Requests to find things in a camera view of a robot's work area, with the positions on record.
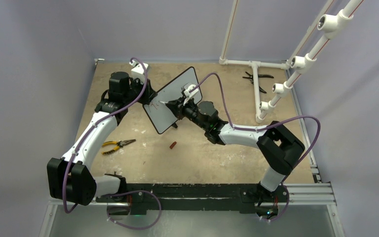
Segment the small black-framed whiteboard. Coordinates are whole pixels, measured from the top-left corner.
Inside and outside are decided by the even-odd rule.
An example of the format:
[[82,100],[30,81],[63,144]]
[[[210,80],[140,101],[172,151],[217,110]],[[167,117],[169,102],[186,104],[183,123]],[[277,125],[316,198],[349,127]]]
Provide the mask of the small black-framed whiteboard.
[[167,104],[181,104],[185,100],[184,91],[191,85],[199,83],[195,68],[188,67],[177,77],[168,82],[157,92],[147,105],[143,105],[143,109],[149,117],[152,125],[158,134],[164,133],[174,123],[178,121]]

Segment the red marker cap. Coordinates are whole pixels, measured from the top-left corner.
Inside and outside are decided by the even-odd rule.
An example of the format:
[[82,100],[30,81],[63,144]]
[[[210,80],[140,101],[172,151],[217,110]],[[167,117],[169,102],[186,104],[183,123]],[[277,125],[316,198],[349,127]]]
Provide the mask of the red marker cap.
[[177,142],[175,141],[175,142],[173,142],[170,146],[169,146],[169,148],[170,149],[173,149],[175,146],[176,146],[176,144],[177,144]]

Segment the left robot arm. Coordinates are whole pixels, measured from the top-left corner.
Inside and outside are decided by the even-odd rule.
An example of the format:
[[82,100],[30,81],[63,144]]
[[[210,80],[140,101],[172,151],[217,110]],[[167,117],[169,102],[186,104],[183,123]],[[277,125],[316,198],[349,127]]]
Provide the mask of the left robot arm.
[[47,164],[49,192],[64,204],[88,205],[95,197],[109,195],[116,202],[127,197],[125,178],[116,174],[93,177],[90,167],[107,137],[117,128],[135,103],[147,105],[154,97],[146,72],[128,74],[114,72],[109,88],[85,131],[61,158],[51,158]]

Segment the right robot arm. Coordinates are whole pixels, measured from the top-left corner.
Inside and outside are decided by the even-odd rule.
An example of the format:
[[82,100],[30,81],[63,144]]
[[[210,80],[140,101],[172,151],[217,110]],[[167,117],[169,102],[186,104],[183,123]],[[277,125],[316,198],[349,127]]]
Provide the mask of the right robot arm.
[[304,144],[282,123],[273,121],[269,126],[231,125],[219,118],[218,111],[210,101],[195,104],[183,98],[165,103],[177,119],[187,118],[204,130],[212,144],[241,145],[259,149],[269,164],[259,182],[257,194],[269,201],[276,196],[277,187],[291,174],[305,151]]

